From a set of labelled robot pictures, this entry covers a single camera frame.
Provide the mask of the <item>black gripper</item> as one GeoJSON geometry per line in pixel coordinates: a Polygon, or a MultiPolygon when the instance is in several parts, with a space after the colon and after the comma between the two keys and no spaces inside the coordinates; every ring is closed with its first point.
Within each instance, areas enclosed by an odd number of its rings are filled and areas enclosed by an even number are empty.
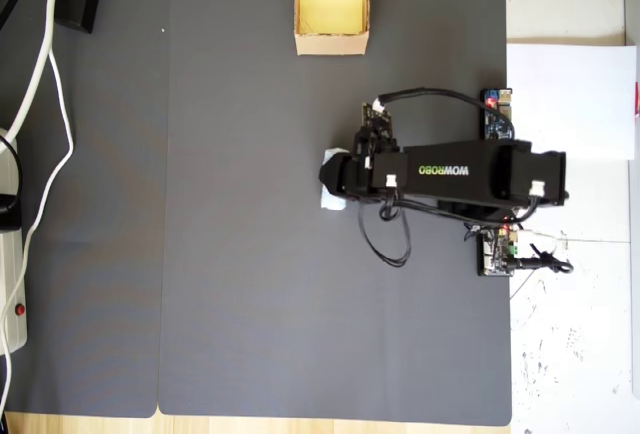
{"type": "Polygon", "coordinates": [[[331,195],[346,194],[348,199],[362,202],[378,201],[382,194],[372,184],[374,157],[397,151],[397,140],[389,130],[361,127],[354,135],[351,157],[348,151],[325,152],[319,180],[331,195]]]}

